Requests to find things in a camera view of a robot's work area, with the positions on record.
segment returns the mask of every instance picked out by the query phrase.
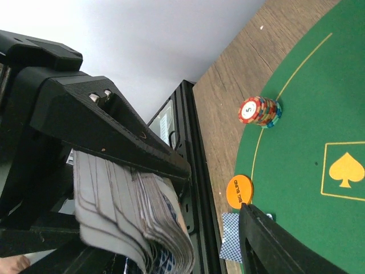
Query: white wall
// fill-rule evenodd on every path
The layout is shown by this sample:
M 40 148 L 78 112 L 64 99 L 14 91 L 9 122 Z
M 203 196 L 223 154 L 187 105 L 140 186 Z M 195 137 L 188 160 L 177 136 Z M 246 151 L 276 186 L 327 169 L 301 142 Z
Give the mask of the white wall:
M 198 81 L 265 0 L 0 0 L 0 29 L 64 43 L 145 121 Z

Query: orange chip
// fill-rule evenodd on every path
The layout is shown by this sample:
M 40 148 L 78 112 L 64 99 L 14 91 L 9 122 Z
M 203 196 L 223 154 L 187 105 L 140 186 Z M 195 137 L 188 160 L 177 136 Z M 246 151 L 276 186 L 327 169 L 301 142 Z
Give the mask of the orange chip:
M 250 204 L 253 196 L 253 185 L 245 175 L 233 177 L 227 186 L 227 201 L 235 209 L 241 209 L 241 204 Z

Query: poker table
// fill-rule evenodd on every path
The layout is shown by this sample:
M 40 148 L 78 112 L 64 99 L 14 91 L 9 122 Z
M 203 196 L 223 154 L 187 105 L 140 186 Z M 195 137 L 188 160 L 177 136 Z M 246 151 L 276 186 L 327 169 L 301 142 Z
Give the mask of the poker table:
M 194 95 L 221 232 L 221 214 L 238 212 L 227 184 L 246 175 L 255 206 L 327 260 L 363 273 L 365 1 L 337 2 L 268 0 Z M 259 94 L 282 106 L 272 128 L 238 121 L 241 103 Z
M 349 273 L 365 271 L 364 12 L 343 0 L 291 50 L 261 92 L 282 117 L 246 126 L 235 169 L 253 204 Z

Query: metal screw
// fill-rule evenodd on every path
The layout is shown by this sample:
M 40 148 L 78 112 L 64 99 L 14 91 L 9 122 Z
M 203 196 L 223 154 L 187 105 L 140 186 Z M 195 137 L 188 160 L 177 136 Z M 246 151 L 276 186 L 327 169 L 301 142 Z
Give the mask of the metal screw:
M 94 101 L 94 103 L 97 103 L 100 99 L 99 96 L 97 96 L 96 94 L 92 93 L 89 95 L 90 99 Z
M 112 94 L 112 92 L 110 90 L 104 90 L 104 93 L 107 95 L 106 101 L 109 100 L 110 99 L 110 95 Z

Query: human hand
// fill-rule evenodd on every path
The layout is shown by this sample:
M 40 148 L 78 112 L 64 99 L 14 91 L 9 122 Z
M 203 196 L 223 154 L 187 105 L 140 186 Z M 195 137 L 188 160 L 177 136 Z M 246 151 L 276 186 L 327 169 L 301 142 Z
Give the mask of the human hand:
M 30 266 L 30 260 L 24 255 L 0 258 L 0 274 L 18 274 Z

